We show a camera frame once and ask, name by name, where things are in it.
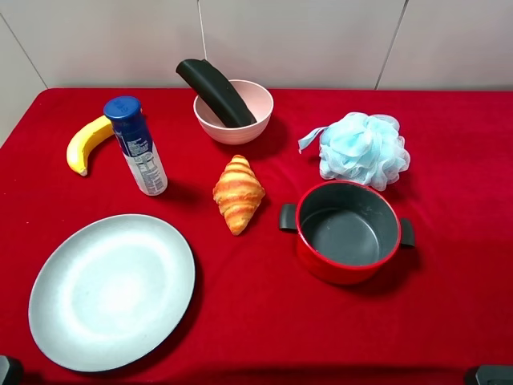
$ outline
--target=plate rim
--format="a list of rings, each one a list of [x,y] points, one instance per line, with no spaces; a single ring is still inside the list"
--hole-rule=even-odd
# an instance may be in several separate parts
[[[125,363],[122,363],[122,364],[119,364],[119,365],[116,365],[116,366],[110,366],[110,367],[104,367],[104,368],[101,368],[101,369],[84,369],[84,368],[77,368],[77,367],[73,367],[72,365],[68,365],[66,363],[62,363],[62,362],[59,362],[58,359],[54,359],[54,358],[51,358],[45,351],[44,349],[42,349],[42,347],[40,346],[40,344],[38,343],[38,340],[36,339],[36,337],[34,336],[34,332],[33,332],[33,326],[32,326],[32,318],[33,318],[33,315],[31,314],[31,309],[32,309],[32,304],[33,304],[33,295],[34,295],[34,289],[35,287],[37,286],[38,282],[39,282],[39,279],[42,275],[42,272],[44,271],[44,269],[47,269],[47,266],[48,264],[50,263],[50,260],[54,257],[54,255],[61,249],[63,248],[63,246],[69,242],[72,238],[78,236],[82,231],[85,231],[86,229],[92,227],[92,226],[95,226],[95,225],[98,225],[98,223],[101,223],[101,222],[104,222],[104,221],[109,221],[109,220],[113,220],[114,218],[118,218],[118,217],[147,217],[147,218],[151,218],[152,220],[154,221],[159,221],[159,222],[162,222],[163,224],[165,224],[166,226],[170,227],[171,229],[174,229],[178,235],[180,235],[180,239],[184,242],[184,244],[187,246],[187,249],[188,249],[188,256],[191,258],[191,261],[192,261],[192,286],[191,286],[191,290],[190,290],[190,293],[187,294],[187,306],[185,306],[185,309],[184,309],[184,312],[180,315],[180,317],[178,318],[176,324],[172,324],[170,323],[170,327],[169,327],[169,332],[167,332],[163,338],[157,343],[155,344],[154,346],[152,346],[149,350],[141,353],[140,355],[138,355],[136,358],[134,359],[130,359],[130,360],[127,360]],[[133,363],[139,359],[141,359],[142,357],[148,355],[149,353],[151,353],[152,351],[154,351],[154,349],[156,349],[160,344],[162,344],[162,342],[164,342],[170,335],[171,333],[175,330],[175,328],[180,324],[180,322],[182,321],[182,319],[184,318],[184,315],[185,313],[187,313],[187,310],[189,308],[189,306],[191,305],[191,300],[192,300],[192,295],[194,294],[194,291],[196,289],[196,260],[194,258],[194,253],[192,252],[192,249],[191,249],[191,246],[189,245],[189,243],[187,242],[187,239],[185,239],[184,235],[173,225],[171,225],[169,222],[166,222],[165,220],[163,219],[160,219],[158,217],[154,217],[152,215],[148,215],[148,214],[140,214],[140,213],[125,213],[125,214],[117,214],[117,215],[112,215],[110,217],[104,217],[102,219],[98,219],[97,221],[94,221],[94,222],[91,222],[89,225],[85,225],[84,227],[82,227],[81,229],[75,231],[74,233],[72,233],[68,238],[66,238],[63,242],[61,242],[61,244],[59,246],[57,246],[57,248],[52,252],[52,254],[50,254],[50,256],[45,260],[44,264],[42,265],[41,269],[39,270],[38,272],[38,276],[36,277],[35,281],[34,281],[34,284],[32,285],[32,289],[30,290],[30,297],[29,297],[29,303],[28,303],[28,309],[27,309],[27,315],[28,315],[28,322],[29,322],[29,329],[30,329],[30,335],[32,336],[32,339],[34,340],[34,343],[36,344],[36,346],[38,347],[38,349],[50,360],[52,361],[53,363],[56,363],[57,365],[61,366],[61,367],[65,367],[66,369],[70,369],[72,371],[78,371],[78,372],[82,372],[82,373],[93,373],[93,372],[102,372],[102,371],[111,371],[111,370],[114,370],[114,369],[117,369],[117,368],[120,368],[120,367],[125,367],[126,365],[130,364],[130,363]]]

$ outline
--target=wall tile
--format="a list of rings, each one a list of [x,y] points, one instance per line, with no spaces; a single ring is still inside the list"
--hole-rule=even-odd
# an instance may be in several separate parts
[[[0,15],[0,146],[45,85]]]
[[[374,88],[404,0],[201,0],[208,60],[273,87]]]
[[[379,88],[513,87],[511,0],[410,0]]]
[[[2,0],[0,10],[48,87],[183,85],[203,54],[196,0]]]

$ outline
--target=yellow banana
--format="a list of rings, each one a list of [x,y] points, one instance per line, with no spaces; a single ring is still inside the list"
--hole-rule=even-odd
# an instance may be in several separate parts
[[[112,123],[102,115],[86,124],[67,145],[66,159],[71,169],[82,176],[87,175],[87,158],[93,148],[114,134]]]

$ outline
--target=can label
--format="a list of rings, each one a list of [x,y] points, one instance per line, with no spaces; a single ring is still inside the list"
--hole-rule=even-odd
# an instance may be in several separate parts
[[[147,195],[159,195],[168,186],[168,178],[159,153],[147,128],[135,132],[114,133],[139,188]]]

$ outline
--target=black object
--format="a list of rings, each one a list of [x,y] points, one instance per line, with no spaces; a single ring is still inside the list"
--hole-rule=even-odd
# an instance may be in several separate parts
[[[297,231],[296,210],[296,205],[282,207],[280,229]],[[410,221],[401,219],[399,224],[384,199],[357,184],[332,183],[310,190],[300,202],[299,224],[318,253],[343,265],[370,265],[388,257],[397,244],[399,226],[400,244],[415,243]]]
[[[513,385],[513,366],[482,365],[471,369],[466,385]]]
[[[17,359],[0,355],[0,385],[18,385],[22,377],[22,363]]]
[[[256,123],[233,85],[207,60],[185,59],[176,73],[184,79],[228,128]]]

